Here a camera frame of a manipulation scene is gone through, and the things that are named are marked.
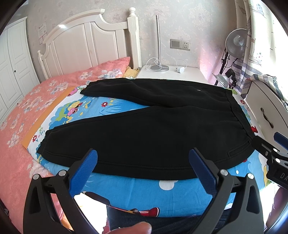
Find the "wall outlet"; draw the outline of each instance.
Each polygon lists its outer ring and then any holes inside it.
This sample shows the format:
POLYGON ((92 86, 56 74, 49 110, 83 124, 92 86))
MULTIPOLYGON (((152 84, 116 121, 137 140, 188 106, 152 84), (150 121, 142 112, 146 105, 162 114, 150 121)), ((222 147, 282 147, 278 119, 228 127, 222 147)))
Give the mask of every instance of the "wall outlet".
POLYGON ((190 51, 191 42, 181 40, 181 49, 190 51))
POLYGON ((179 49, 179 50, 188 50, 190 51, 191 42, 183 41, 178 39, 170 39, 170 48, 171 49, 179 49))

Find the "metal screw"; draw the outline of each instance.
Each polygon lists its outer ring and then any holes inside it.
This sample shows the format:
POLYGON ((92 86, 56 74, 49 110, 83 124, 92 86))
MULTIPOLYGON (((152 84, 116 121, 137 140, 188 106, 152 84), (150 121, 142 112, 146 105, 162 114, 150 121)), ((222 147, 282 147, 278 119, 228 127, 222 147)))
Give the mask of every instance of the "metal screw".
POLYGON ((33 175, 33 179, 34 179, 34 180, 37 180, 38 178, 39 178, 39 174, 33 175))
POLYGON ((66 175, 66 171, 65 170, 61 170, 61 171, 59 171, 58 175, 65 176, 66 175))
POLYGON ((254 179, 254 175, 252 173, 248 173, 247 176, 248 176, 249 179, 254 179))
POLYGON ((228 175, 228 171, 225 169, 220 170, 221 175, 227 176, 228 175))

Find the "jeans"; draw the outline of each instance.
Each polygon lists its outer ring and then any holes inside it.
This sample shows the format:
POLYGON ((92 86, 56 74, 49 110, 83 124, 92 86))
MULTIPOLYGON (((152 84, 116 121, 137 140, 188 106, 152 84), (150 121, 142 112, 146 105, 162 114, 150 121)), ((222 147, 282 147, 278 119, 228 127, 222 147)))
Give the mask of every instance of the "jeans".
MULTIPOLYGON (((216 228, 221 228, 230 213, 231 209, 224 210, 216 228)), ((201 216, 193 217, 145 217, 135 214, 130 214, 107 206, 107 216, 110 225, 110 230, 119 227, 130 227, 136 223, 145 221, 152 225, 152 234, 185 234, 198 221, 201 216)))

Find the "drawer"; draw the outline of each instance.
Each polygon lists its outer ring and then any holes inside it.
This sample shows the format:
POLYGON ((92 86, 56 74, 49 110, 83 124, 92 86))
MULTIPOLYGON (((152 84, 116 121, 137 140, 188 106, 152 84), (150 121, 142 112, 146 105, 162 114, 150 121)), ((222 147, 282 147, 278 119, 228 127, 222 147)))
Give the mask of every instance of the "drawer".
POLYGON ((251 84, 245 101, 255 116, 265 140, 278 148, 280 152, 285 154, 288 153, 285 148, 274 141, 275 132, 280 132, 282 135, 288 137, 287 124, 275 105, 254 82, 251 84), (270 126, 269 122, 265 120, 261 108, 263 108, 267 119, 273 124, 273 128, 270 126))

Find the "wardrobe door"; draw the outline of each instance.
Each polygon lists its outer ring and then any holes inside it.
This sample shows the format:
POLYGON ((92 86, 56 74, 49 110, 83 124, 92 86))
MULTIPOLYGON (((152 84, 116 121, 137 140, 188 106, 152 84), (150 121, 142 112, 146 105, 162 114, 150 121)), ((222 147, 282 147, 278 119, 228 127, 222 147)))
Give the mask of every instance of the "wardrobe door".
POLYGON ((7 30, 4 30, 0 36, 0 95, 7 108, 21 95, 9 59, 7 30))
POLYGON ((7 111, 7 107, 3 101, 3 99, 0 96, 0 120, 3 118, 3 116, 5 115, 6 111, 7 111))
POLYGON ((26 20, 7 29, 8 50, 14 75, 25 96, 40 82, 31 62, 26 36, 26 20))

